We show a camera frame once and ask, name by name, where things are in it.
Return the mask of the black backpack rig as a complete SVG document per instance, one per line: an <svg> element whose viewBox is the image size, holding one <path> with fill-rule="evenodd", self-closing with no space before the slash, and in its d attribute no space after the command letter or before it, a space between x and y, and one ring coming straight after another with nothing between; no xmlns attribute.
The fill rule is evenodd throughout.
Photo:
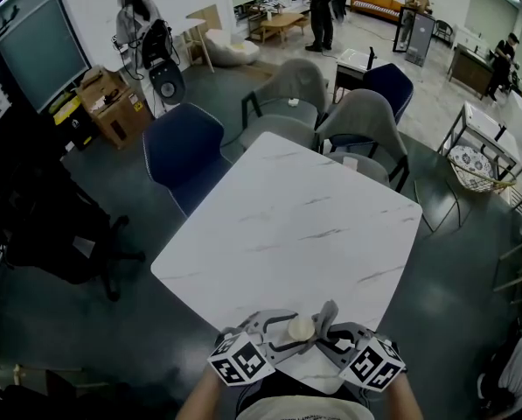
<svg viewBox="0 0 522 420"><path fill-rule="evenodd" d="M171 28L164 20L158 19L143 37L143 67L161 101L171 106L179 104L186 91L178 63L172 58L173 53L179 60L172 44Z"/></svg>

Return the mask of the grey cloth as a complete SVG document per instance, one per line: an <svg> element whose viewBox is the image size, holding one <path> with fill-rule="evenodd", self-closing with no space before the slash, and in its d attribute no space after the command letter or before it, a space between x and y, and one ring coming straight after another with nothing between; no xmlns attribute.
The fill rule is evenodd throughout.
<svg viewBox="0 0 522 420"><path fill-rule="evenodd" d="M314 340L328 339L328 333L338 315L338 311L337 303L331 299L324 303L319 313L311 317L314 326Z"/></svg>

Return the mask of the light wooden board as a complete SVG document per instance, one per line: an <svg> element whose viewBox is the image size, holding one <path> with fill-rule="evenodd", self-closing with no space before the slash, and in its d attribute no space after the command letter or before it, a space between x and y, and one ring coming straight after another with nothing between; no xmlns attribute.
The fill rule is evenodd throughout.
<svg viewBox="0 0 522 420"><path fill-rule="evenodd" d="M202 34L206 33L210 29L222 29L222 23L220 21L218 7L216 4L212 4L203 9L197 10L189 14L187 18L202 20L202 23L198 25L198 29Z"/></svg>

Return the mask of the black metal frame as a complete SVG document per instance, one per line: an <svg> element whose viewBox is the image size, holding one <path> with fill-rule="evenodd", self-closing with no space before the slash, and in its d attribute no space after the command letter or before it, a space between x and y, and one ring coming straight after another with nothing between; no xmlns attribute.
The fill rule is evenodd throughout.
<svg viewBox="0 0 522 420"><path fill-rule="evenodd" d="M396 25L396 32L393 38L393 52L394 53L405 53L407 51L407 42L409 40L409 35L412 30L412 22L414 21L414 10L407 6L400 7L399 20ZM402 40L402 35L407 31L407 37L405 40Z"/></svg>

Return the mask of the grey upholstered chair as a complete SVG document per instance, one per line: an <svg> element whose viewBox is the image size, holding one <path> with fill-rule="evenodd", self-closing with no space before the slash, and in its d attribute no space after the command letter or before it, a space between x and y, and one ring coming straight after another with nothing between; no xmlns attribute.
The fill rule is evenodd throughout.
<svg viewBox="0 0 522 420"><path fill-rule="evenodd" d="M372 90L356 89L345 96L329 117L315 130L316 147L321 151L324 141L342 141L346 137L367 137L375 149L382 148L395 162L392 171L370 157L355 153L334 151L326 155L342 164L344 157L358 160L357 172L390 187L394 179L400 192L409 175L407 148L401 140L388 101Z"/></svg>
<svg viewBox="0 0 522 420"><path fill-rule="evenodd" d="M291 108L289 99L298 99L298 106ZM242 99L239 143L246 150L269 132L312 150L315 130L328 107L327 84L318 66L289 59Z"/></svg>

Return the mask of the orange sofa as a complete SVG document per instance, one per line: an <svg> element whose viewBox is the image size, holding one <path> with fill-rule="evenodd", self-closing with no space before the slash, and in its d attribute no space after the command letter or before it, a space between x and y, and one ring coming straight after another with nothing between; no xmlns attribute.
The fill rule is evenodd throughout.
<svg viewBox="0 0 522 420"><path fill-rule="evenodd" d="M396 0L351 0L352 11L395 23L400 20L401 7L402 3Z"/></svg>

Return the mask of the brown cardboard box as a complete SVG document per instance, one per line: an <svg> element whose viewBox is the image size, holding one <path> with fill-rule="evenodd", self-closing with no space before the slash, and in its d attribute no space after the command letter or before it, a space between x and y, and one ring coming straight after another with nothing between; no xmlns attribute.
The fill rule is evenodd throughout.
<svg viewBox="0 0 522 420"><path fill-rule="evenodd" d="M76 89L82 107L117 150L124 149L151 124L147 102L117 72L94 66Z"/></svg>

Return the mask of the dark blue chair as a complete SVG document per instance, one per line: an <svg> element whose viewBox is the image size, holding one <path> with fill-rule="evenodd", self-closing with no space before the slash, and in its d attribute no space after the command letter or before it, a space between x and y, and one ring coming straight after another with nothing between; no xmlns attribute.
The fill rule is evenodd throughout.
<svg viewBox="0 0 522 420"><path fill-rule="evenodd" d="M164 186L190 216L231 169L222 154L223 125L192 103L164 113L143 132L143 153L152 181Z"/></svg>
<svg viewBox="0 0 522 420"><path fill-rule="evenodd" d="M392 63L367 71L364 88L382 95L390 104L395 123L398 124L414 95L413 82Z"/></svg>

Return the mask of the person's dark trousers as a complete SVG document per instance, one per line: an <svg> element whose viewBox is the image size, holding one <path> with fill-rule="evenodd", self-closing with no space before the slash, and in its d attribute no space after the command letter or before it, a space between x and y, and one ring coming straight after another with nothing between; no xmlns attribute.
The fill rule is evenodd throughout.
<svg viewBox="0 0 522 420"><path fill-rule="evenodd" d="M334 394L325 394L300 381L295 380L283 372L276 370L270 376L255 383L255 390L249 389L237 402L236 413L240 414L254 403L264 398L277 396L314 396L336 398L348 402L359 402L359 399L346 387L341 386Z"/></svg>

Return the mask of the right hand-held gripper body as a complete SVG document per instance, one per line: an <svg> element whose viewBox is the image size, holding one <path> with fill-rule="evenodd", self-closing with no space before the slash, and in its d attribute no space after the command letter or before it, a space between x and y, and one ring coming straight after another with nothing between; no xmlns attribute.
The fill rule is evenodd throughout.
<svg viewBox="0 0 522 420"><path fill-rule="evenodd" d="M383 392L405 369L392 343L372 336L358 341L338 377L362 389Z"/></svg>

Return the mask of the person's white printed t-shirt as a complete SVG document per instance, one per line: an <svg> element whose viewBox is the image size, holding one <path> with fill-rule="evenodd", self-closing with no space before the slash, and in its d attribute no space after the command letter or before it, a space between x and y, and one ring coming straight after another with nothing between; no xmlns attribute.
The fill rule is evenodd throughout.
<svg viewBox="0 0 522 420"><path fill-rule="evenodd" d="M374 420L374 416L357 402L294 395L260 399L236 420Z"/></svg>

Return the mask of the person's right forearm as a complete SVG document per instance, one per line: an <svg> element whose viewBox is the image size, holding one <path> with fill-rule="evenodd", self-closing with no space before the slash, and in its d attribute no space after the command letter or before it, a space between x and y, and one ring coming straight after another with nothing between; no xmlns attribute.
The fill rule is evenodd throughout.
<svg viewBox="0 0 522 420"><path fill-rule="evenodd" d="M400 373L388 385L385 394L388 420L424 420L406 373Z"/></svg>

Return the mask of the white desk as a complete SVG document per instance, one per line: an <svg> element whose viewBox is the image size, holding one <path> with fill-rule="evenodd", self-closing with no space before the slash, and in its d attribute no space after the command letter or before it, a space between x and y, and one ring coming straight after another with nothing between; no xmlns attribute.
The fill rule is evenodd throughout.
<svg viewBox="0 0 522 420"><path fill-rule="evenodd" d="M193 50L197 47L202 52L203 64L208 66L213 74L214 67L200 30L200 27L205 24L206 21L200 18L180 19L175 24L170 24L171 35L174 38L175 45L183 48L189 66L194 66L198 62L198 59L193 57Z"/></svg>

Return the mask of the person's left forearm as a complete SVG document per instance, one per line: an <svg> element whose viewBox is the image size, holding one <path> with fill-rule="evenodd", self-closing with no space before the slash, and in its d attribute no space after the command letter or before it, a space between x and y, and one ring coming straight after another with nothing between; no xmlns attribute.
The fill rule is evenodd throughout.
<svg viewBox="0 0 522 420"><path fill-rule="evenodd" d="M178 411L175 420L216 420L225 384L207 364L197 385Z"/></svg>

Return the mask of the grey glass door cabinet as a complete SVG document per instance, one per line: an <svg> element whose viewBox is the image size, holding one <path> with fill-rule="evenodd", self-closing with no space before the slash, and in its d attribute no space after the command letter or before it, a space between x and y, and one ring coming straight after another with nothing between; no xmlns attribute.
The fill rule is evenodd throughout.
<svg viewBox="0 0 522 420"><path fill-rule="evenodd" d="M435 28L435 19L427 14L415 13L407 42L406 60L419 67L425 63Z"/></svg>

